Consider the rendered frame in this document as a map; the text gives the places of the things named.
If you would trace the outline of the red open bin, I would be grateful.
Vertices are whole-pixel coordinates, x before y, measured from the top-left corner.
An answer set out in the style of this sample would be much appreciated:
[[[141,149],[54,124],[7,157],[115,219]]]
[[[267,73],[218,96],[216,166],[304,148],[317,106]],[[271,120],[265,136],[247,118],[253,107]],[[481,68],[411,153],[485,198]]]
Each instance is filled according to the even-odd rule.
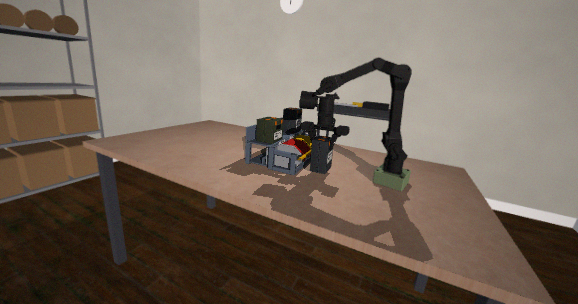
[[[295,146],[296,149],[297,149],[302,155],[304,155],[304,154],[307,153],[309,150],[311,150],[310,147],[309,147],[304,141],[301,141],[301,140],[290,139],[290,140],[288,140],[288,141],[286,141],[286,142],[284,142],[284,143],[282,143],[282,144]],[[303,162],[304,162],[305,160],[307,160],[310,156],[311,156],[311,153],[310,153],[307,157],[304,158]]]

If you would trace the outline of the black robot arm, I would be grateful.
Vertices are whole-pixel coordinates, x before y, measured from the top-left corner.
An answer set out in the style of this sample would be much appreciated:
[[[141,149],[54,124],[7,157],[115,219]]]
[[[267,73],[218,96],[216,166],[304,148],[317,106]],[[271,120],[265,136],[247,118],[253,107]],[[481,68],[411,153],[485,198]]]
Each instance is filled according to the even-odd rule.
[[[325,97],[317,95],[330,93],[346,82],[349,82],[375,70],[379,70],[385,74],[390,75],[390,83],[392,88],[389,125],[387,131],[382,132],[383,138],[381,140],[388,152],[387,157],[384,159],[383,171],[402,175],[403,163],[408,156],[402,149],[402,137],[400,131],[404,94],[412,74],[412,70],[408,65],[398,65],[378,57],[347,72],[325,77],[322,79],[320,87],[318,90],[316,90],[316,93],[301,91],[299,108],[314,109],[317,107],[319,98],[319,110],[333,111],[334,100],[340,99],[337,93],[326,94]],[[389,155],[389,153],[392,155]]]

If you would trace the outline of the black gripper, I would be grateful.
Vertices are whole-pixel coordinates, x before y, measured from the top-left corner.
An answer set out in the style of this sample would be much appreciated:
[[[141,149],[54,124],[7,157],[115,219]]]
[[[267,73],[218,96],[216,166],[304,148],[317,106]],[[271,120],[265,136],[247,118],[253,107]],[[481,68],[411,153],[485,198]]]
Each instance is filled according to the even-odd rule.
[[[341,135],[347,136],[349,134],[349,130],[350,130],[350,128],[348,126],[339,125],[338,127],[332,127],[333,114],[334,114],[333,111],[318,110],[318,114],[317,114],[318,123],[317,123],[317,125],[314,124],[313,122],[309,122],[309,121],[305,121],[305,122],[302,122],[300,124],[300,130],[306,130],[306,133],[308,133],[308,135],[311,139],[311,142],[314,138],[316,138],[316,131],[317,131],[316,129],[325,130],[325,131],[333,131],[334,134],[332,135],[332,138],[331,138],[330,151],[332,150],[337,138],[340,137]],[[317,128],[314,128],[314,127],[317,127]]]

